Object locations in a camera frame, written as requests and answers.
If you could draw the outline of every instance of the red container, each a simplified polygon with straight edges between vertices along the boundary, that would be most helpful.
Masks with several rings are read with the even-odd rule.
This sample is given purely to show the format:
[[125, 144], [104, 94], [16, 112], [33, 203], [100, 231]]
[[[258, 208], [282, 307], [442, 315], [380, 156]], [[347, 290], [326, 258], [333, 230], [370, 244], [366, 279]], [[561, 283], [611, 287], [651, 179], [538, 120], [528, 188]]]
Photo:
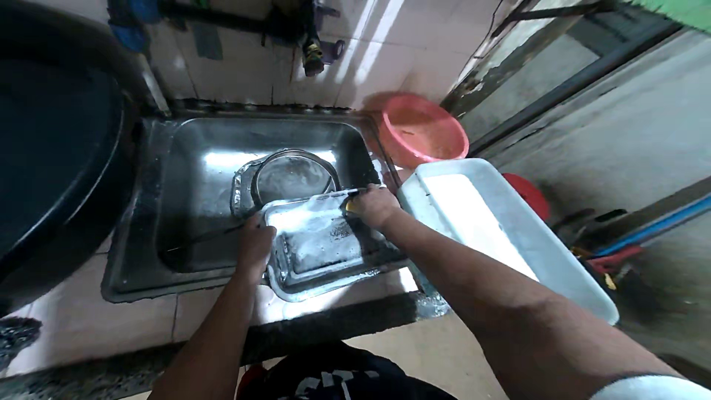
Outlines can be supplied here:
[[459, 121], [433, 102], [410, 94], [385, 102], [380, 141], [395, 165], [410, 169], [461, 159], [469, 151], [469, 138]]

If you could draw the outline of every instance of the countertop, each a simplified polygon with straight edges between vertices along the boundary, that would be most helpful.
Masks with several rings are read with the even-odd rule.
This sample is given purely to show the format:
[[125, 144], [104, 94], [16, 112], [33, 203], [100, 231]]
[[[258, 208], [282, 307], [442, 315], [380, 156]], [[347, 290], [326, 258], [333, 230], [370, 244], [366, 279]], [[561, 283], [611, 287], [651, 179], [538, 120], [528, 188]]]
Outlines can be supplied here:
[[[372, 334], [450, 311], [439, 294], [411, 292], [249, 328], [241, 364]], [[0, 399], [121, 399], [150, 390], [184, 342], [0, 380]]]

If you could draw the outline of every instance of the white plastic tub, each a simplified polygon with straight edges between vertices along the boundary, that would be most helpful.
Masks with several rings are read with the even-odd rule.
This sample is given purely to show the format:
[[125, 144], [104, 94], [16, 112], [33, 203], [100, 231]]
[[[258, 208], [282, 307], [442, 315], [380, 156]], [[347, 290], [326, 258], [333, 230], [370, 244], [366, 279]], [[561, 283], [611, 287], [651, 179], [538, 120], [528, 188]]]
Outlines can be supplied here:
[[[428, 179], [455, 174], [465, 176], [475, 191], [462, 184], [453, 185], [464, 188], [462, 190], [456, 187], [443, 189]], [[452, 179], [452, 182], [458, 179], [461, 183], [461, 177]], [[476, 192], [485, 206], [477, 203]], [[451, 201], [456, 193], [459, 198]], [[531, 276], [526, 270], [526, 266], [529, 267], [538, 281], [549, 289], [610, 325], [617, 323], [619, 313], [610, 297], [487, 161], [460, 159], [419, 165], [402, 184], [397, 197], [404, 210], [430, 228], [469, 247], [484, 250], [491, 257]], [[498, 221], [498, 227], [487, 224], [486, 218], [482, 217], [488, 213], [486, 207]], [[510, 242], [525, 262], [518, 262], [511, 254], [502, 256], [507, 254], [506, 246], [510, 246], [504, 242]], [[504, 250], [488, 252], [487, 249], [492, 247]]]

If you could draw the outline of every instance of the sink basin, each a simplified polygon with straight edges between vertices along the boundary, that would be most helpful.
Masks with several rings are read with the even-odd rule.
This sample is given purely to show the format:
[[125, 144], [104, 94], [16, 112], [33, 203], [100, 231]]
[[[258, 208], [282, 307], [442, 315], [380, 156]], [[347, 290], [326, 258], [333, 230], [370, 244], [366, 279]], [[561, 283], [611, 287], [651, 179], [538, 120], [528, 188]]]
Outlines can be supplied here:
[[[285, 147], [313, 153], [336, 170], [344, 189], [379, 182], [360, 133], [338, 122], [248, 119], [192, 120], [173, 137], [163, 180], [156, 245], [179, 246], [205, 232], [242, 220], [230, 212], [232, 178], [248, 162]], [[180, 258], [164, 258], [179, 272], [235, 264], [237, 232], [191, 246]]]
[[251, 161], [285, 148], [302, 149], [330, 163], [342, 189], [382, 183], [383, 175], [394, 173], [391, 163], [366, 146], [376, 146], [375, 154], [382, 154], [377, 128], [367, 116], [184, 114], [171, 121], [144, 121], [137, 185], [114, 234], [102, 282], [102, 294], [109, 301], [224, 285], [237, 258], [236, 231], [177, 256], [166, 257], [163, 251], [242, 222], [230, 210], [232, 181], [235, 172]]

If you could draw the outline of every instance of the pipe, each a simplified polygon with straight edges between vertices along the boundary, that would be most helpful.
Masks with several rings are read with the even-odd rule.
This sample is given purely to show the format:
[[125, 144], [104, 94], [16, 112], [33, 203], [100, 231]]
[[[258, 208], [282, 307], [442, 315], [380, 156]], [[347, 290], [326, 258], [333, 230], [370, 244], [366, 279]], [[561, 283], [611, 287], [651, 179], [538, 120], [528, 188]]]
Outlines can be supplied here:
[[677, 225], [681, 225], [682, 223], [690, 221], [691, 219], [696, 218], [697, 216], [705, 213], [706, 211], [709, 211], [710, 209], [711, 196], [707, 196], [706, 198], [697, 201], [694, 204], [690, 204], [682, 208], [681, 210], [676, 211], [670, 216], [667, 216], [655, 223], [652, 223], [650, 226], [647, 226], [646, 228], [641, 229], [640, 231], [629, 234], [627, 236], [623, 236], [621, 239], [612, 243], [610, 246], [607, 246], [606, 248], [595, 252], [595, 256], [607, 256], [631, 244], [643, 242], [647, 239], [654, 237], [657, 233], [664, 232]]

